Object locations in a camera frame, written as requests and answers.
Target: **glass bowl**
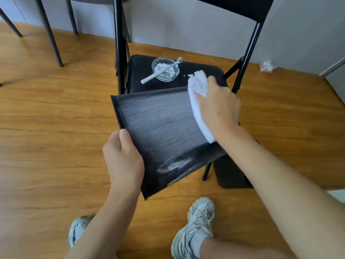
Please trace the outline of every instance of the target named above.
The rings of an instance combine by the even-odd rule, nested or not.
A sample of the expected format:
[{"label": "glass bowl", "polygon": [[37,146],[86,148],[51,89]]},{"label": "glass bowl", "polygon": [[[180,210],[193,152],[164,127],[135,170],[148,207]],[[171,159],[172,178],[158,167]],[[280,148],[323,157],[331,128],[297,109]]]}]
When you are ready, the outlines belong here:
[{"label": "glass bowl", "polygon": [[[163,66],[172,65],[174,63],[175,63],[174,60],[170,60],[165,57],[156,58],[152,62],[152,72],[155,73],[159,71]],[[174,65],[173,67],[170,67],[168,70],[166,70],[162,74],[158,75],[156,78],[162,82],[171,82],[178,76],[179,73],[180,73],[180,69],[178,65]]]}]

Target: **white toothbrush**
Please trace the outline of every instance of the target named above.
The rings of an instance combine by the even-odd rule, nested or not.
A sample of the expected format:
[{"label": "white toothbrush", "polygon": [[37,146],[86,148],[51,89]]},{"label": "white toothbrush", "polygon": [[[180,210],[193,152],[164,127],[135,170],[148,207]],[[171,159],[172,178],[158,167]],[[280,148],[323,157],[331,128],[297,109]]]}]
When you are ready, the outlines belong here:
[{"label": "white toothbrush", "polygon": [[152,80],[153,78],[155,78],[155,77],[157,77],[158,75],[164,73],[166,70],[168,70],[169,68],[171,68],[171,67],[173,67],[173,66],[179,64],[180,62],[182,62],[182,57],[179,57],[179,58],[177,59],[177,61],[176,61],[175,63],[173,63],[172,65],[167,65],[167,66],[163,67],[162,69],[160,69],[159,71],[157,71],[157,72],[151,74],[149,77],[146,77],[145,79],[142,79],[142,80],[141,80],[141,83],[142,83],[142,84],[147,83],[149,80]]}]

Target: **left shoe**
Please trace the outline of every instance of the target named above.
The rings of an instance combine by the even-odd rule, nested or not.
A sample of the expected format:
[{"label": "left shoe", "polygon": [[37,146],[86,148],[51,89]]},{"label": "left shoe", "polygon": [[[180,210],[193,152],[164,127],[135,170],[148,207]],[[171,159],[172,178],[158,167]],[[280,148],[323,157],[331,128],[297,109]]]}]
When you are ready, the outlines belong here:
[{"label": "left shoe", "polygon": [[69,235],[68,235],[68,244],[69,248],[71,249],[75,242],[79,239],[82,233],[84,233],[85,228],[89,225],[92,218],[94,216],[82,216],[78,219],[75,219],[72,224],[71,228],[69,229]]},{"label": "left shoe", "polygon": [[171,255],[174,259],[195,259],[197,258],[190,247],[190,241],[196,232],[202,230],[213,237],[212,222],[215,217],[213,201],[207,197],[196,200],[189,209],[188,223],[179,230],[171,245]]}]

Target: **left hand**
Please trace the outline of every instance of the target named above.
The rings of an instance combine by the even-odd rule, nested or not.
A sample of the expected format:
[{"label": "left hand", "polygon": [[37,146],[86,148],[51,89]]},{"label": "left hand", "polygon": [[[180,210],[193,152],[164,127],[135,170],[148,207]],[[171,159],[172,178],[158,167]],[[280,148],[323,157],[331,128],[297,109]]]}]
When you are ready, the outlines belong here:
[{"label": "left hand", "polygon": [[113,132],[103,146],[110,176],[110,191],[117,194],[140,194],[144,161],[126,129]]}]

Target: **cloth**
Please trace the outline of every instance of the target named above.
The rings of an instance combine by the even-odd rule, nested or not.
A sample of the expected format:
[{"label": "cloth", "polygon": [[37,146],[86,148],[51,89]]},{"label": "cloth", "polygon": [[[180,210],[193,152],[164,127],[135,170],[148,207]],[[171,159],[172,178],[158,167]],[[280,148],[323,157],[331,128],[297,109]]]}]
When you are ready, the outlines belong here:
[{"label": "cloth", "polygon": [[206,97],[207,94],[207,77],[203,70],[196,71],[194,74],[189,74],[188,79],[188,94],[190,104],[192,106],[195,121],[200,128],[202,134],[209,143],[215,142],[215,138],[211,134],[209,128],[204,123],[201,117],[200,105],[196,93]]}]

